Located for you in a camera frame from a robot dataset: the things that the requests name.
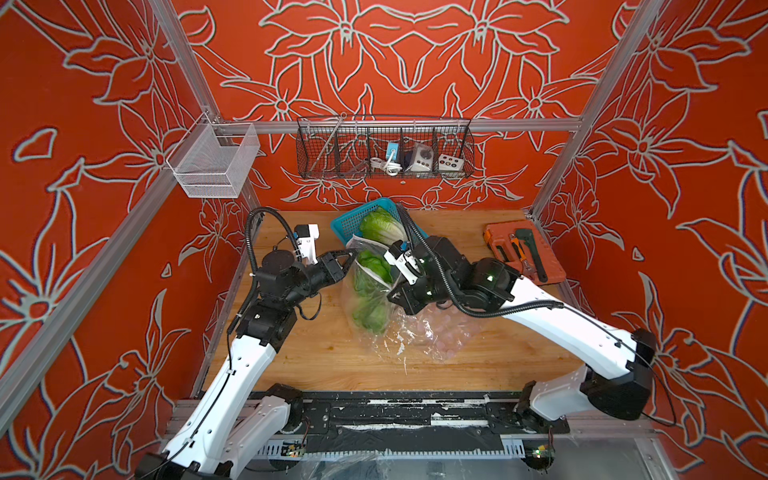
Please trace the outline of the clear plastic wall bin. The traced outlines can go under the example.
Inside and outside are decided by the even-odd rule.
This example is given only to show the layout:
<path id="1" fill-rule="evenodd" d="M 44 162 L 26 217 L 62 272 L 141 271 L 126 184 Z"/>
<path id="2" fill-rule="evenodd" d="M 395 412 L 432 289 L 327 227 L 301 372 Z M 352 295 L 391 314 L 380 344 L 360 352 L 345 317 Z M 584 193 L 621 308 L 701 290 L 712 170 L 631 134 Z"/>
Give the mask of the clear plastic wall bin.
<path id="1" fill-rule="evenodd" d="M 249 127 L 240 143 L 223 145 L 210 124 L 196 126 L 168 160 L 170 170 L 190 198 L 237 198 L 260 151 Z"/>

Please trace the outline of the blue white charger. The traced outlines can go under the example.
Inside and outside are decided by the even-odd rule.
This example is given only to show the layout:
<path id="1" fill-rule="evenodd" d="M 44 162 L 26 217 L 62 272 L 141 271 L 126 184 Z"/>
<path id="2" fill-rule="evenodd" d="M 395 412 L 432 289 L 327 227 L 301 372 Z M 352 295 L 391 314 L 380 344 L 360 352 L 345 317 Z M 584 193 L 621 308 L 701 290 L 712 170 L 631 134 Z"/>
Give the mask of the blue white charger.
<path id="1" fill-rule="evenodd" d="M 392 164 L 392 163 L 397 164 L 398 155 L 399 155 L 399 143 L 389 142 L 386 148 L 385 162 L 389 164 Z"/>

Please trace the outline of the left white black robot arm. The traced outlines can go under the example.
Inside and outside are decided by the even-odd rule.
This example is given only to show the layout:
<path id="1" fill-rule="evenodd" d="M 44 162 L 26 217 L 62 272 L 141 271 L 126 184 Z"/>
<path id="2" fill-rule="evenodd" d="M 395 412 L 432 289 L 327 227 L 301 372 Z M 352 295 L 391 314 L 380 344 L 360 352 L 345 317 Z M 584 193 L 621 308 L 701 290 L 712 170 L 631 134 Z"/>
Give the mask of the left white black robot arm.
<path id="1" fill-rule="evenodd" d="M 283 227 L 291 247 L 258 261 L 253 227 L 265 216 Z M 248 214 L 245 241 L 251 287 L 227 329 L 228 354 L 210 388 L 164 449 L 138 463 L 136 479 L 236 479 L 267 442 L 282 430 L 300 427 L 303 394 L 275 384 L 245 420 L 238 417 L 253 388 L 285 343 L 301 304 L 341 282 L 357 257 L 354 250 L 315 252 L 316 225 L 291 228 L 271 207 Z"/>

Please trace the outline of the clear zipper bag pink dots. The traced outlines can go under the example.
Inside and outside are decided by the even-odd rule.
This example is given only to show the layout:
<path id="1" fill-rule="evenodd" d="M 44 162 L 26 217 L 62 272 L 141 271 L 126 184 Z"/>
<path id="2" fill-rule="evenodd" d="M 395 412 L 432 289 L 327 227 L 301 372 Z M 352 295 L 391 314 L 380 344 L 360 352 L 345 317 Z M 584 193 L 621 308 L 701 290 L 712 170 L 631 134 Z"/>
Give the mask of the clear zipper bag pink dots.
<path id="1" fill-rule="evenodd" d="M 371 251 L 384 258 L 385 246 L 376 242 L 354 237 L 348 248 L 358 255 L 363 250 Z M 456 356 L 476 336 L 480 335 L 487 322 L 461 313 L 456 307 L 430 304 L 416 315 L 407 315 L 402 307 L 390 303 L 390 320 L 383 334 L 375 335 L 357 326 L 351 315 L 352 282 L 358 271 L 376 276 L 362 267 L 357 258 L 341 286 L 341 304 L 357 339 L 368 350 L 380 358 L 406 358 L 409 355 L 426 356 L 435 362 L 444 362 Z M 393 278 L 389 292 L 399 278 L 400 272 L 391 266 Z"/>

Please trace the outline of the chinese cabbage long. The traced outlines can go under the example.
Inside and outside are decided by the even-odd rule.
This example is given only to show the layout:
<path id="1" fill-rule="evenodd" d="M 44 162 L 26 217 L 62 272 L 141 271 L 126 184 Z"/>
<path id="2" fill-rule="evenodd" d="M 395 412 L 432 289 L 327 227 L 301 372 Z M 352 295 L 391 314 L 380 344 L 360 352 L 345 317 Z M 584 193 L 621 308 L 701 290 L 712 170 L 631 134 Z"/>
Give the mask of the chinese cabbage long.
<path id="1" fill-rule="evenodd" d="M 372 334 L 383 334 L 390 320 L 389 286 L 358 271 L 352 282 L 352 320 Z"/>

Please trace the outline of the orange tool case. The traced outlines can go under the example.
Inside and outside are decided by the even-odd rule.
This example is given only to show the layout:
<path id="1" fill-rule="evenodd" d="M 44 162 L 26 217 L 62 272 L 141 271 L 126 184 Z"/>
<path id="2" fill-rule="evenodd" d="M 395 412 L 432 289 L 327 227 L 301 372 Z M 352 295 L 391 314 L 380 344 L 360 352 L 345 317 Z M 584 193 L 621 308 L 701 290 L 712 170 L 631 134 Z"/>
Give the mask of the orange tool case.
<path id="1" fill-rule="evenodd" d="M 533 231 L 538 252 L 549 277 L 549 280 L 546 283 L 539 281 L 529 249 L 521 240 L 519 241 L 524 249 L 527 261 L 522 263 L 513 251 L 510 244 L 510 236 L 512 234 L 515 235 L 515 231 L 522 228 L 531 229 Z M 484 229 L 483 239 L 497 260 L 518 270 L 537 285 L 560 283 L 566 279 L 565 270 L 557 260 L 551 246 L 529 220 L 488 224 Z"/>

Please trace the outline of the black pipe wrench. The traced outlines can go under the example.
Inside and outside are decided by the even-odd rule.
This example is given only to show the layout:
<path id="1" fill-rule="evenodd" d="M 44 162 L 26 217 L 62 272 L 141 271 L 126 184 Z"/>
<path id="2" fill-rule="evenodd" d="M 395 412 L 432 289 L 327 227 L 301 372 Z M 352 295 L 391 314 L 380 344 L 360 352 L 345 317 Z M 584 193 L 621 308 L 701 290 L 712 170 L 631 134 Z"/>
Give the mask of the black pipe wrench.
<path id="1" fill-rule="evenodd" d="M 538 248 L 535 241 L 535 236 L 531 229 L 517 229 L 515 235 L 521 240 L 529 249 L 530 256 L 533 259 L 536 273 L 540 282 L 546 283 L 549 280 L 541 256 L 538 252 Z"/>

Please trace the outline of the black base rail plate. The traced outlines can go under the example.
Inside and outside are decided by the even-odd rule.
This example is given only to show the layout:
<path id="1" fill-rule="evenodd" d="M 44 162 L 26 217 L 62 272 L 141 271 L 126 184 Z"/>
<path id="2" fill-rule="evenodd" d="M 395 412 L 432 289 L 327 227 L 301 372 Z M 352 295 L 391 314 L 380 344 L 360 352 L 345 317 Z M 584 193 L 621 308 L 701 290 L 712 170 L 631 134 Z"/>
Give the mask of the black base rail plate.
<path id="1" fill-rule="evenodd" d="M 517 410 L 516 391 L 308 391 L 298 419 L 276 434 L 308 454 L 501 454 L 509 439 L 548 441 L 566 420 Z"/>

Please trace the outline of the chinese cabbage small front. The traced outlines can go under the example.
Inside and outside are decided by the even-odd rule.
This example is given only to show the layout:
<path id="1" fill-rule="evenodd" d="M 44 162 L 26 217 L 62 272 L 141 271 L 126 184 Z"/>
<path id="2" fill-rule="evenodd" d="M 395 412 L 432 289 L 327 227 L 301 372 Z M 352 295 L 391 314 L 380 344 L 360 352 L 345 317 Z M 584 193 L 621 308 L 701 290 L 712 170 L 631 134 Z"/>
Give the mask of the chinese cabbage small front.
<path id="1" fill-rule="evenodd" d="M 363 250 L 359 253 L 357 261 L 362 267 L 370 270 L 386 284 L 393 283 L 391 266 L 381 255 Z"/>

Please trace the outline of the chinese cabbage at basket back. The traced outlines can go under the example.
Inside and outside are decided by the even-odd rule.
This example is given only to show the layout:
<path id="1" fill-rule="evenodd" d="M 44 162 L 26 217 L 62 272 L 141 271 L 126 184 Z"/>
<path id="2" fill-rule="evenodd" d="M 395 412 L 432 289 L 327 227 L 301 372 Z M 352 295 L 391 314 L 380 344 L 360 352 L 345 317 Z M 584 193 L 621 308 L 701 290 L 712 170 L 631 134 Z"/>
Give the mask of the chinese cabbage at basket back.
<path id="1" fill-rule="evenodd" d="M 361 220 L 359 230 L 363 238 L 386 246 L 408 240 L 402 224 L 381 207 L 372 210 Z"/>

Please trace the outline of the white adapter with sockets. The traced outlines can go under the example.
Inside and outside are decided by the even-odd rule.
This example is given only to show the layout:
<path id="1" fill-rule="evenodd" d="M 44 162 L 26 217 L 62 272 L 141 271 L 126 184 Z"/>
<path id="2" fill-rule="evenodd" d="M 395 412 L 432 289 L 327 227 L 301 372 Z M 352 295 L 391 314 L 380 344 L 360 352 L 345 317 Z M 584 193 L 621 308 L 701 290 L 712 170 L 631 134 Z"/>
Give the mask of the white adapter with sockets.
<path id="1" fill-rule="evenodd" d="M 409 164 L 408 171 L 410 173 L 430 173 L 433 168 L 434 151 L 431 147 L 416 143 L 414 145 L 411 163 Z"/>

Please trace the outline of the white power strip cube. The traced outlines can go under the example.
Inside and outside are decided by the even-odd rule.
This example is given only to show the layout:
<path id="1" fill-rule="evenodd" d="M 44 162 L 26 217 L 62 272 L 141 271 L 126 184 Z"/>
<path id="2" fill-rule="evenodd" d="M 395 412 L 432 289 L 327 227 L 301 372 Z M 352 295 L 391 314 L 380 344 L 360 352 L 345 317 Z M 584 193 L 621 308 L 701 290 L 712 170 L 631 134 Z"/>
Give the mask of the white power strip cube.
<path id="1" fill-rule="evenodd" d="M 462 178 L 465 175 L 463 158 L 440 154 L 437 160 L 437 172 L 446 178 Z"/>

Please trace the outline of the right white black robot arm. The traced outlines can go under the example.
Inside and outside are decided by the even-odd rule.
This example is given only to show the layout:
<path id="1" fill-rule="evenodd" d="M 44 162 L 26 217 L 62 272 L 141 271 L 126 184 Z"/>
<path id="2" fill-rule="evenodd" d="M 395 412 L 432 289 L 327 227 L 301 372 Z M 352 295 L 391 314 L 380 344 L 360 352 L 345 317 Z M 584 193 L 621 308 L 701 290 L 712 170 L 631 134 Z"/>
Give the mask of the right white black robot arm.
<path id="1" fill-rule="evenodd" d="M 525 385 L 515 414 L 526 428 L 589 410 L 625 421 L 645 416 L 660 381 L 650 331 L 629 332 L 587 315 L 495 258 L 471 262 L 448 238 L 425 236 L 404 206 L 397 211 L 407 239 L 393 243 L 385 255 L 403 276 L 388 295 L 391 303 L 408 315 L 449 302 L 471 318 L 511 320 L 581 360 L 569 374 Z"/>

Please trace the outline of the teal plastic basket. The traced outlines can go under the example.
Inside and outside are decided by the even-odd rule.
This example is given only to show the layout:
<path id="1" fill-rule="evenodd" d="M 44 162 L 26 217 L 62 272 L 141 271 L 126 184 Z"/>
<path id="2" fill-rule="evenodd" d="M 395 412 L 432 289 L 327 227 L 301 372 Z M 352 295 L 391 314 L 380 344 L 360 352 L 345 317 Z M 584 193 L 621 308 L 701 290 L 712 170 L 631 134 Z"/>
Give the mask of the teal plastic basket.
<path id="1" fill-rule="evenodd" d="M 343 244 L 348 244 L 354 237 L 365 239 L 361 236 L 359 230 L 360 222 L 369 212 L 375 210 L 377 207 L 387 210 L 403 226 L 396 203 L 389 198 L 379 198 L 350 210 L 332 220 L 330 224 L 332 232 Z"/>

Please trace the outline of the aluminium frame crossbar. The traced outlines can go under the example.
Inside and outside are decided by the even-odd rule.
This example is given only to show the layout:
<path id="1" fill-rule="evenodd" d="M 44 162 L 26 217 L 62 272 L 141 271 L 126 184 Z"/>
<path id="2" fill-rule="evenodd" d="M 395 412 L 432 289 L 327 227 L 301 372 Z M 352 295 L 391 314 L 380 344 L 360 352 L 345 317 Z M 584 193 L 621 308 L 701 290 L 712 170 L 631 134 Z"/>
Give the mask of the aluminium frame crossbar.
<path id="1" fill-rule="evenodd" d="M 406 119 L 381 119 L 354 120 L 346 118 L 339 120 L 337 117 L 320 120 L 289 120 L 289 121 L 245 121 L 245 122 L 219 122 L 212 123 L 215 131 L 223 135 L 244 135 L 250 127 L 258 134 L 292 134 L 302 126 L 313 128 L 333 128 L 337 124 L 341 127 L 469 127 L 473 132 L 575 132 L 581 125 L 579 119 L 554 118 L 554 119 L 432 119 L 432 118 L 406 118 Z"/>

